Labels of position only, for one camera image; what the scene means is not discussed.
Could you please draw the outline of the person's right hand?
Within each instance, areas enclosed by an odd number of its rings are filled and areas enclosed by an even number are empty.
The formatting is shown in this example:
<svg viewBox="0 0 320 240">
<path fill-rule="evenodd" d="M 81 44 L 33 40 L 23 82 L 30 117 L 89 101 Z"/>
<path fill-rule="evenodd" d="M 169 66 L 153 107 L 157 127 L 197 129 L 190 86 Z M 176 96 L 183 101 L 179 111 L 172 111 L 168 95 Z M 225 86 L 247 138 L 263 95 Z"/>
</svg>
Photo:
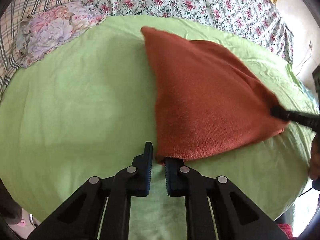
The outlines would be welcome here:
<svg viewBox="0 0 320 240">
<path fill-rule="evenodd" d="M 312 180 L 317 180 L 319 176 L 320 176 L 319 135 L 316 135 L 311 145 L 309 177 Z"/>
</svg>

